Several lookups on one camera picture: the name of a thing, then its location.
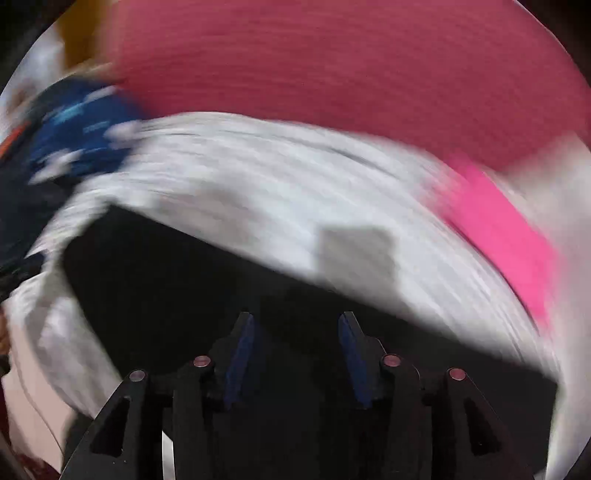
yellow object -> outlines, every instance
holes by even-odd
[[[57,20],[64,41],[66,69],[89,60],[96,53],[96,32],[105,0],[77,0]]]

black cloth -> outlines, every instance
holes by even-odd
[[[63,266],[122,375],[135,368],[173,371],[227,335],[241,310],[258,319],[274,346],[258,386],[233,412],[214,418],[220,478],[360,478],[367,465],[359,458],[368,452],[379,458],[385,421],[379,412],[353,408],[337,339],[345,310],[355,313],[367,335],[420,371],[465,369],[532,470],[545,465],[556,384],[537,371],[119,207],[71,241]],[[363,433],[367,425],[370,434]]]

dark red surface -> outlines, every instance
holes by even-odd
[[[503,168],[586,132],[588,86],[511,0],[126,0],[108,57],[155,116],[223,111]]]

white fabric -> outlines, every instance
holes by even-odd
[[[43,272],[12,295],[56,390],[96,416],[119,384],[60,266],[117,203],[308,282],[557,376],[551,345],[505,280],[426,205],[447,167],[374,137],[223,113],[147,122],[119,172],[87,180],[32,251]]]

metal pin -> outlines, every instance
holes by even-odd
[[[464,370],[462,370],[461,368],[452,368],[449,371],[449,376],[452,377],[454,380],[464,380],[466,378],[466,372],[464,372]]]
[[[193,360],[193,365],[199,368],[203,368],[208,366],[211,362],[212,359],[209,358],[207,355],[199,355],[195,357],[195,360]]]
[[[143,370],[134,370],[129,374],[129,379],[132,382],[141,382],[146,376],[146,372]]]
[[[393,355],[391,353],[384,355],[382,361],[387,367],[398,367],[402,363],[402,360],[398,355]]]

